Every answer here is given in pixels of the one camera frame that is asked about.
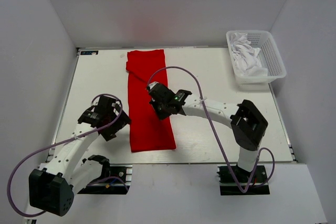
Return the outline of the red t shirt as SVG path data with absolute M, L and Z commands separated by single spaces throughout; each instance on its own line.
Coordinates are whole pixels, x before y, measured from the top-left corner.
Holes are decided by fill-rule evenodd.
M 131 152 L 176 149 L 170 119 L 157 117 L 146 89 L 151 75 L 166 67 L 164 50 L 134 50 L 127 59 Z

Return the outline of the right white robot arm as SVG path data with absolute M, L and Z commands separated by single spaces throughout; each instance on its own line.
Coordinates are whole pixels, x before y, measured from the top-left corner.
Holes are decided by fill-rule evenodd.
M 205 119 L 210 117 L 211 120 L 232 129 L 240 147 L 237 175 L 245 182 L 255 177 L 254 166 L 268 122 L 253 102 L 243 100 L 239 104 L 230 104 L 201 99 L 187 90 L 174 93 L 159 82 L 150 83 L 147 90 L 151 97 L 150 104 L 160 120 L 177 114 Z

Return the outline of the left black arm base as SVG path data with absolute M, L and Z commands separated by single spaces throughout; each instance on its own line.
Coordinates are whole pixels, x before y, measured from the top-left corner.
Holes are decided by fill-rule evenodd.
M 91 155 L 81 161 L 82 168 L 85 163 L 98 163 L 99 177 L 95 177 L 89 185 L 78 192 L 83 195 L 126 195 L 132 178 L 132 165 L 111 164 L 109 159 L 101 155 Z

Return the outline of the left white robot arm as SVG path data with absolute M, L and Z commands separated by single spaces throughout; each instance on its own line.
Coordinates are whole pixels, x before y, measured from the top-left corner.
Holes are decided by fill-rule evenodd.
M 84 158 L 84 153 L 97 138 L 109 141 L 130 123 L 117 97 L 109 94 L 95 97 L 79 117 L 72 133 L 73 140 L 65 143 L 44 168 L 35 169 L 29 175 L 29 204 L 64 216 L 77 193 L 112 177 L 108 158 L 101 155 Z

